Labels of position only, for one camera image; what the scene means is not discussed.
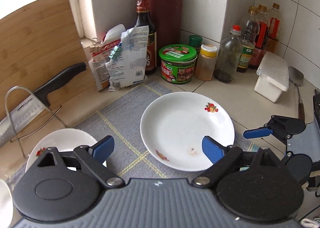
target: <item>green lid jar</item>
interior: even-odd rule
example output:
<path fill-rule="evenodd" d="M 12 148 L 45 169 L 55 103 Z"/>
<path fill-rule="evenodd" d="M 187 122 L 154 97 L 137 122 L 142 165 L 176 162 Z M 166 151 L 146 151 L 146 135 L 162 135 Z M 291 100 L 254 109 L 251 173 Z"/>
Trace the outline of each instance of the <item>green lid jar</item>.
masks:
<path fill-rule="evenodd" d="M 189 36 L 189 46 L 192 46 L 196 49 L 197 54 L 199 54 L 202 44 L 202 37 L 199 35 L 191 35 Z"/>
<path fill-rule="evenodd" d="M 159 50 L 162 78 L 172 83 L 189 82 L 197 59 L 196 50 L 188 45 L 168 45 Z"/>

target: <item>metal knife rack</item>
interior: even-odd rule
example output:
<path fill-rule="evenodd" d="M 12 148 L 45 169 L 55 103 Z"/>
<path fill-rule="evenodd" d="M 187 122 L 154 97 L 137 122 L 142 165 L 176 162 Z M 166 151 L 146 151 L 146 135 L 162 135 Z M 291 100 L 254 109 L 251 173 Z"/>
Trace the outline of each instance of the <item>metal knife rack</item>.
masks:
<path fill-rule="evenodd" d="M 22 90 L 25 90 L 26 92 L 28 92 L 28 93 L 30 94 L 30 96 L 32 96 L 33 99 L 35 99 L 35 100 L 37 100 L 38 102 L 40 102 L 40 103 L 42 104 L 42 106 L 51 114 L 51 117 L 50 117 L 44 124 L 42 124 L 41 127 L 37 128 L 35 131 L 33 131 L 33 132 L 31 132 L 31 133 L 29 133 L 29 134 L 27 134 L 27 135 L 24 135 L 24 136 L 22 136 L 22 137 L 18 137 L 18 133 L 16 132 L 16 129 L 15 129 L 14 124 L 13 124 L 13 122 L 12 122 L 12 119 L 11 119 L 11 116 L 10 116 L 10 112 L 9 112 L 9 110 L 8 110 L 8 105 L 7 105 L 7 101 L 8 101 L 8 96 L 9 96 L 9 94 L 10 94 L 12 91 L 16 90 L 16 89 L 22 89 Z M 40 100 L 33 94 L 32 91 L 30 91 L 29 89 L 27 89 L 27 88 L 25 88 L 25 87 L 23 87 L 23 86 L 15 86 L 15 87 L 12 87 L 12 88 L 7 92 L 7 94 L 6 94 L 5 98 L 4 98 L 4 107 L 5 107 L 5 112 L 6 112 L 6 114 L 7 114 L 7 117 L 8 117 L 8 119 L 9 119 L 9 121 L 10 121 L 11 127 L 12 127 L 12 129 L 13 129 L 13 132 L 14 132 L 14 134 L 15 134 L 15 136 L 16 136 L 16 138 L 10 140 L 10 142 L 12 142 L 12 143 L 18 142 L 24 159 L 27 159 L 27 157 L 26 157 L 26 155 L 25 155 L 25 153 L 24 153 L 24 150 L 23 150 L 23 147 L 22 147 L 22 145 L 21 145 L 20 140 L 25 139 L 25 138 L 31 136 L 32 134 L 36 133 L 38 130 L 42 129 L 53 117 L 55 117 L 57 120 L 59 120 L 59 121 L 61 122 L 61 124 L 62 124 L 65 128 L 68 128 L 68 126 L 57 116 L 57 113 L 61 110 L 61 105 L 60 105 L 60 107 L 57 109 L 56 112 L 53 112 L 53 111 L 50 110 L 46 105 L 44 105 L 44 103 L 43 103 L 42 101 L 40 101 Z"/>

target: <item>red label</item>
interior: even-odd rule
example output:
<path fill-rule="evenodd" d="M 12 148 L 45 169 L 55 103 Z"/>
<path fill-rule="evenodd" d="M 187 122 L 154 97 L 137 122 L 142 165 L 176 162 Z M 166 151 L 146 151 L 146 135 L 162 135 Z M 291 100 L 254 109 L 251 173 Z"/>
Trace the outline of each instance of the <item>red label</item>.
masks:
<path fill-rule="evenodd" d="M 272 23 L 274 23 L 274 26 L 273 26 L 273 31 L 270 32 L 270 37 L 272 39 L 276 39 L 280 20 L 273 17 L 270 21 L 270 24 L 271 24 L 270 27 L 272 27 Z"/>
<path fill-rule="evenodd" d="M 111 43 L 109 43 L 109 44 L 104 45 L 104 46 L 101 48 L 100 52 L 98 52 L 98 53 L 93 53 L 93 54 L 92 54 L 92 57 L 97 56 L 97 55 L 99 55 L 99 54 L 101 54 L 101 53 L 103 53 L 104 51 L 107 51 L 107 50 L 109 50 L 109 49 L 113 49 L 115 46 L 117 46 L 118 44 L 120 44 L 120 41 L 121 41 L 121 40 L 118 39 L 118 40 L 115 40 L 115 41 L 113 41 L 113 42 L 111 42 Z"/>
<path fill-rule="evenodd" d="M 152 71 L 156 68 L 156 33 L 150 34 L 147 47 L 147 64 L 146 71 Z"/>
<path fill-rule="evenodd" d="M 264 49 L 255 48 L 253 50 L 253 54 L 251 56 L 249 64 L 254 65 L 254 66 L 259 66 L 259 64 L 261 63 L 261 60 L 263 58 L 264 53 L 265 53 Z"/>
<path fill-rule="evenodd" d="M 263 22 L 259 22 L 259 24 L 260 32 L 256 37 L 256 47 L 262 48 L 263 43 L 267 40 L 268 26 Z"/>
<path fill-rule="evenodd" d="M 148 0 L 137 0 L 137 12 L 149 11 Z"/>

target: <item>white bowl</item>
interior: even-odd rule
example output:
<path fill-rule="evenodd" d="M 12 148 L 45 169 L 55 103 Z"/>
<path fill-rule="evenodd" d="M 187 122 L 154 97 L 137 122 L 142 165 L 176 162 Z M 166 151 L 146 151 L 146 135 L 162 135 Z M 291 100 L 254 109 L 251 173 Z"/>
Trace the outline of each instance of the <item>white bowl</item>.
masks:
<path fill-rule="evenodd" d="M 11 191 L 3 179 L 0 179 L 0 228 L 11 227 L 21 219 L 15 208 Z"/>
<path fill-rule="evenodd" d="M 153 101 L 142 115 L 140 133 L 153 157 L 182 171 L 212 166 L 202 152 L 204 136 L 223 146 L 232 145 L 235 139 L 228 113 L 214 100 L 192 92 L 173 92 Z"/>
<path fill-rule="evenodd" d="M 45 136 L 32 150 L 26 165 L 26 171 L 37 159 L 37 152 L 42 148 L 56 147 L 58 151 L 73 151 L 80 145 L 92 146 L 97 140 L 85 131 L 78 129 L 60 129 Z"/>

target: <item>tiled countertop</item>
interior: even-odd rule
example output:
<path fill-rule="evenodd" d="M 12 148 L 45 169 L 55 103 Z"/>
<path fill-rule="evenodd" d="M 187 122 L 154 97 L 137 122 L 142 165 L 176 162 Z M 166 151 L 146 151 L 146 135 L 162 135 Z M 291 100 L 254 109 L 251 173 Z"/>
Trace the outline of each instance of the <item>tiled countertop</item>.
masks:
<path fill-rule="evenodd" d="M 254 70 L 237 73 L 235 79 L 228 84 L 215 79 L 200 81 L 197 78 L 193 78 L 192 81 L 183 85 L 171 84 L 162 79 L 159 70 L 150 78 L 172 91 L 196 92 L 215 100 L 237 122 L 235 123 L 235 129 L 239 133 L 242 133 L 245 129 L 263 126 L 269 121 L 272 114 L 289 117 L 297 117 L 298 115 L 298 94 L 294 85 L 290 84 L 289 90 L 280 96 L 277 103 L 272 103 L 254 91 L 254 85 L 258 78 Z M 73 126 L 128 90 L 129 88 L 108 92 L 105 89 L 97 92 L 95 87 L 91 88 L 63 104 L 59 115 L 68 126 Z M 305 106 L 306 123 L 309 123 L 313 120 L 312 97 L 314 86 L 305 81 L 300 91 Z M 29 126 L 25 133 L 29 133 L 40 126 L 46 120 L 44 118 Z M 62 125 L 57 120 L 52 120 L 40 131 L 22 140 L 26 154 L 30 153 L 44 136 L 60 128 L 62 128 Z M 259 146 L 268 146 L 279 158 L 283 157 L 285 145 L 273 136 L 254 139 L 253 142 Z M 17 143 L 7 143 L 2 147 L 0 158 L 0 178 L 10 175 L 23 163 L 23 157 Z"/>

